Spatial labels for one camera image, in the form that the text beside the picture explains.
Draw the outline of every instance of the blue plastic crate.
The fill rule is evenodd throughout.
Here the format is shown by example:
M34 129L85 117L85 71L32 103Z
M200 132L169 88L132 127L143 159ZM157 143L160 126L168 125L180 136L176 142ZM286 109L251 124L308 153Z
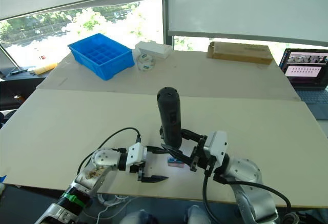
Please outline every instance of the blue plastic crate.
M134 65L132 50L98 33L68 45L77 62L103 80Z

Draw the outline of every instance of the brown cardboard box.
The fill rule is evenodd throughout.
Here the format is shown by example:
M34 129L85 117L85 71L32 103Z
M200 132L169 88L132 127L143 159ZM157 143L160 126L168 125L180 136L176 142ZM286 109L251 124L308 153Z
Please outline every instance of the brown cardboard box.
M207 57L269 65L273 59L268 46L211 42Z

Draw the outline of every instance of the table surface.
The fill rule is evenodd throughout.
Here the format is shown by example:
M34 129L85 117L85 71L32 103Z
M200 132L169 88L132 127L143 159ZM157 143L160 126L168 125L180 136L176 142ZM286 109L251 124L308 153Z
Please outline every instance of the table surface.
M144 145L159 146L156 94L163 86L178 89L183 128L227 131L229 155L253 160L263 182L292 205L327 206L328 176L320 171L328 165L326 136L275 62L208 59L203 52L173 52L150 72L133 67L106 82L68 55L0 130L0 175L8 175L8 184L63 190L81 160L123 127L137 127ZM126 131L107 146L134 141ZM184 141L181 149L189 155L193 146ZM112 172L100 192L201 200L202 169L168 167L167 157L149 154L146 174L169 179L146 184L135 174ZM208 196L235 202L229 186L212 180Z
M263 182L287 195L294 206L327 206L322 190L328 180L323 168L328 142L305 103L181 97L181 119L183 128L199 134L227 131L228 154L253 160ZM126 126L140 130L144 145L160 145L156 95L38 89L0 130L0 174L8 175L9 184L65 189L84 156ZM129 131L107 146L128 147L134 141L135 133ZM194 145L184 141L181 149L189 154ZM202 199L202 169L193 173L188 167L168 167L167 157L150 155L146 174L169 179L147 184L137 182L135 174L116 172L100 192ZM234 202L230 187L212 180L208 196Z
M188 51L174 51L167 59L158 59L149 72L134 66L108 81L69 54L39 88L153 95L164 86L175 87L181 96L300 100L275 61L270 65L242 63Z

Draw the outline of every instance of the laptop screen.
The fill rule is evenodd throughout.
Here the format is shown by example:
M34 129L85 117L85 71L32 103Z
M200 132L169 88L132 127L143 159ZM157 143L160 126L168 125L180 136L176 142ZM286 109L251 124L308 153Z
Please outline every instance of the laptop screen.
M324 89L328 85L328 50L286 49L279 67L293 87Z

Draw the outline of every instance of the laptop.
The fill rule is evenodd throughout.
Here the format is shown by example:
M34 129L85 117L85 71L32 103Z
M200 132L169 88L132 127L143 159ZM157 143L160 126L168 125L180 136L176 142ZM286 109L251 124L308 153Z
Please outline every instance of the laptop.
M290 49L279 67L317 120L328 120L328 50Z

